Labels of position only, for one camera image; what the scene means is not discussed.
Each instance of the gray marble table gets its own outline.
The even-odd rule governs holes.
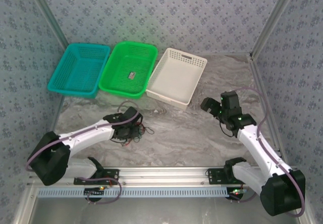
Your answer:
[[[79,152],[75,157],[95,157],[103,166],[218,166],[225,160],[244,157],[254,159],[235,138],[225,136],[219,122],[200,109],[205,97],[220,100],[220,94],[243,86],[254,86],[246,56],[200,55],[208,60],[193,94],[182,111],[143,95],[135,102],[143,114],[143,123],[154,135],[144,134],[139,142],[123,147],[103,141]],[[244,113],[257,122],[263,118],[259,97],[253,91],[238,92]],[[125,98],[99,91],[95,99],[66,97],[59,116],[56,133],[66,133],[94,124],[103,116],[117,112]],[[267,125],[262,133],[271,144]]]

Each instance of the blue patterned wall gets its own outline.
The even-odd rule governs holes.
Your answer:
[[[47,0],[70,43],[249,52],[277,0]]]
[[[0,223],[11,223],[23,167],[60,103],[47,90],[63,50],[34,0],[0,0]]]
[[[323,223],[323,0],[291,0],[257,59],[290,164]]]

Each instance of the robotic arm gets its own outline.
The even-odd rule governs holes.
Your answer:
[[[46,186],[56,183],[63,176],[88,179],[97,171],[99,163],[93,158],[70,158],[84,148],[103,140],[138,137],[142,119],[143,116],[130,107],[123,114],[105,116],[92,126],[76,132],[61,135],[48,132],[29,156],[28,163]]]
[[[243,158],[231,159],[226,161],[225,165],[227,178],[241,180],[253,189],[260,196],[262,205],[270,215],[300,208],[300,196],[282,168],[295,180],[303,197],[305,176],[300,170],[292,170],[275,153],[261,133],[259,137],[257,136],[256,122],[251,115],[242,114],[237,93],[235,91],[222,93],[221,103],[212,98],[205,98],[201,108],[212,114],[220,124],[226,125],[233,136],[247,147],[261,170],[255,170]]]

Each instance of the green basket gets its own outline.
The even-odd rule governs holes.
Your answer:
[[[140,98],[146,91],[157,54],[153,45],[133,41],[118,43],[106,63],[99,88],[111,94]]]

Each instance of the white basket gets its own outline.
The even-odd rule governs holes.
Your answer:
[[[147,95],[185,110],[207,60],[167,48],[148,82]]]

